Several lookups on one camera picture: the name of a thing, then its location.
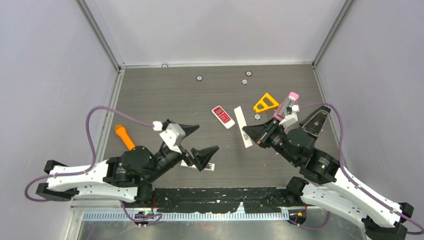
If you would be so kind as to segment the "slim remote back cover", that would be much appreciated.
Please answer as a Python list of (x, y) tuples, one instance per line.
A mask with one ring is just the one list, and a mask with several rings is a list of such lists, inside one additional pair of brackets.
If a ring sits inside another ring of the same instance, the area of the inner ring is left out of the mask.
[(236, 122), (241, 134), (241, 138), (244, 144), (244, 147), (247, 149), (253, 146), (253, 142), (251, 138), (247, 135), (247, 133), (243, 130), (243, 127), (247, 126), (246, 119), (244, 117), (244, 113), (241, 106), (236, 107), (234, 110)]

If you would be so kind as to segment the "white remote control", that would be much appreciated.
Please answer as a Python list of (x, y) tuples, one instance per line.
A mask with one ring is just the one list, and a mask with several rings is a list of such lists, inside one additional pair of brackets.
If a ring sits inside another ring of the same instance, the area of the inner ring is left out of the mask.
[(211, 112), (227, 130), (236, 124), (231, 116), (220, 105), (214, 107)]

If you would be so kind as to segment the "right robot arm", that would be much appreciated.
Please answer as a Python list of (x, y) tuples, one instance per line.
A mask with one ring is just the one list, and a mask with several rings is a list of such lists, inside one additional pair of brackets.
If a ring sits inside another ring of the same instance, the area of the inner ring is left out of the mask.
[(315, 147), (326, 117), (310, 117), (285, 132), (277, 119), (242, 129), (261, 148), (272, 148), (299, 168), (286, 186), (291, 205), (314, 205), (349, 220), (371, 240), (404, 240), (414, 207), (393, 202), (355, 178), (339, 160)]

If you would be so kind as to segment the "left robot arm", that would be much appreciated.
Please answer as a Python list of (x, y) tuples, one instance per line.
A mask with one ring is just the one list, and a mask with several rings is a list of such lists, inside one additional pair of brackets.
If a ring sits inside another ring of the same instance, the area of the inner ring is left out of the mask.
[(217, 145), (200, 150), (192, 148), (190, 151), (183, 148), (182, 141), (199, 125), (177, 124), (169, 119), (154, 121), (152, 125), (162, 139), (156, 153), (138, 145), (121, 156), (111, 157), (93, 166), (71, 167), (49, 160), (44, 167), (49, 177), (46, 182), (38, 184), (36, 195), (55, 202), (86, 197), (148, 207), (154, 199), (154, 181), (181, 162), (203, 171), (219, 150)]

